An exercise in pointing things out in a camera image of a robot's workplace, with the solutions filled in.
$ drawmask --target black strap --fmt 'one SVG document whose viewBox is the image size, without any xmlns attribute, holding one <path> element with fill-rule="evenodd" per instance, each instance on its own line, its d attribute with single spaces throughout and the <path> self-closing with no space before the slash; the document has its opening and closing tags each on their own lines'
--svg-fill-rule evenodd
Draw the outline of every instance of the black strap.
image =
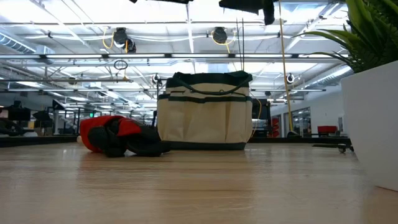
<svg viewBox="0 0 398 224">
<path fill-rule="evenodd" d="M 248 77 L 242 83 L 240 83 L 238 86 L 236 86 L 232 90 L 219 91 L 219 92 L 200 91 L 200 90 L 197 90 L 194 87 L 190 86 L 188 83 L 182 81 L 181 79 L 179 79 L 176 76 L 174 76 L 172 79 L 173 79 L 173 81 L 177 82 L 181 86 L 184 86 L 185 88 L 191 90 L 193 93 L 200 93 L 200 94 L 203 94 L 203 95 L 223 96 L 223 95 L 228 95 L 228 94 L 234 93 L 236 90 L 240 89 L 243 85 L 249 83 L 252 80 L 252 76 L 248 75 Z"/>
</svg>

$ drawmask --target wooden floor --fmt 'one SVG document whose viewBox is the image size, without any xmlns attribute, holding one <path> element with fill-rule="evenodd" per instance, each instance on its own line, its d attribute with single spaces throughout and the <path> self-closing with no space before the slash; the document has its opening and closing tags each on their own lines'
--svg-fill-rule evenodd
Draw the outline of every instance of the wooden floor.
<svg viewBox="0 0 398 224">
<path fill-rule="evenodd" d="M 0 223 L 398 223 L 398 192 L 352 153 L 306 144 L 110 159 L 78 144 L 0 149 Z"/>
</svg>

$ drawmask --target dark green bag trim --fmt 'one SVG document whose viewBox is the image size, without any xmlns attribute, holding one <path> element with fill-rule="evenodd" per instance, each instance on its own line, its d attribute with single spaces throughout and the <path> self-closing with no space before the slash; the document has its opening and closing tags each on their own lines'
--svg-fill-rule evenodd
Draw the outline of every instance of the dark green bag trim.
<svg viewBox="0 0 398 224">
<path fill-rule="evenodd" d="M 179 86 L 184 86 L 192 92 L 201 93 L 204 95 L 227 95 L 235 92 L 241 87 L 249 87 L 249 82 L 252 81 L 252 75 L 244 72 L 231 72 L 231 73 L 201 73 L 201 74 L 184 74 L 177 72 L 172 78 L 168 78 L 166 82 L 166 88 L 174 88 Z M 191 85 L 200 83 L 216 83 L 216 84 L 227 84 L 236 86 L 232 90 L 228 91 L 200 91 L 194 89 Z"/>
<path fill-rule="evenodd" d="M 222 96 L 222 97 L 205 97 L 195 98 L 190 96 L 170 96 L 170 94 L 159 95 L 160 100 L 178 101 L 178 102 L 193 102 L 193 103 L 216 103 L 216 102 L 246 102 L 253 101 L 250 96 Z"/>
</svg>

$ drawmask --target ceiling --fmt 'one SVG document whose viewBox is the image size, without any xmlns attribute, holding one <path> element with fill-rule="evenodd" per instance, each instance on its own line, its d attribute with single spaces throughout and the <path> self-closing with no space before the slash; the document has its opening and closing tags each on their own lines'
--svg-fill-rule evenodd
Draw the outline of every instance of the ceiling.
<svg viewBox="0 0 398 224">
<path fill-rule="evenodd" d="M 124 50 L 111 45 L 112 33 L 117 27 L 125 27 L 134 40 L 137 54 L 281 54 L 279 7 L 275 5 L 275 22 L 264 25 L 264 15 L 223 9 L 215 0 L 195 0 L 189 5 L 171 2 L 138 0 L 2 0 L 0 34 L 8 34 L 32 49 L 46 46 L 53 54 L 123 54 Z M 347 20 L 347 8 L 343 3 L 327 0 L 283 1 L 282 19 L 284 45 L 287 54 L 308 54 L 312 52 L 340 52 L 334 42 L 319 37 L 293 36 L 308 30 L 343 29 Z M 228 35 L 229 50 L 216 44 L 211 38 L 215 27 L 224 27 Z M 20 54 L 10 47 L 0 45 L 0 54 Z M 175 59 L 137 58 L 125 59 L 129 66 L 126 76 L 131 82 L 101 82 L 98 88 L 153 88 L 152 77 L 171 77 L 175 72 L 232 72 L 241 69 L 241 62 L 225 58 Z M 19 79 L 116 79 L 118 70 L 114 60 L 102 59 L 56 59 L 51 63 L 35 60 L 0 60 L 0 77 Z M 294 86 L 312 82 L 319 74 L 335 68 L 340 63 L 332 58 L 288 58 L 287 73 L 296 76 Z M 245 71 L 254 75 L 251 86 L 259 88 L 284 88 L 282 58 L 250 59 L 244 64 Z M 124 71 L 118 74 L 122 79 Z M 52 88 L 90 88 L 87 83 L 43 83 Z M 7 88 L 32 88 L 20 83 L 11 83 Z M 63 96 L 79 95 L 88 102 L 102 102 L 96 93 L 58 93 Z M 117 92 L 120 98 L 130 103 L 155 103 L 153 94 L 144 92 Z M 254 96 L 265 97 L 264 92 L 253 92 Z"/>
</svg>

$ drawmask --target beige bag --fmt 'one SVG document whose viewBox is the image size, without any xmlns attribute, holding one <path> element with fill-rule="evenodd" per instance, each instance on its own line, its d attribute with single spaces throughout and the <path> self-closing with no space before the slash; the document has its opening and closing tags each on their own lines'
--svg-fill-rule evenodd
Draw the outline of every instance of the beige bag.
<svg viewBox="0 0 398 224">
<path fill-rule="evenodd" d="M 157 129 L 173 149 L 244 149 L 252 133 L 246 72 L 176 73 L 157 103 Z"/>
</svg>

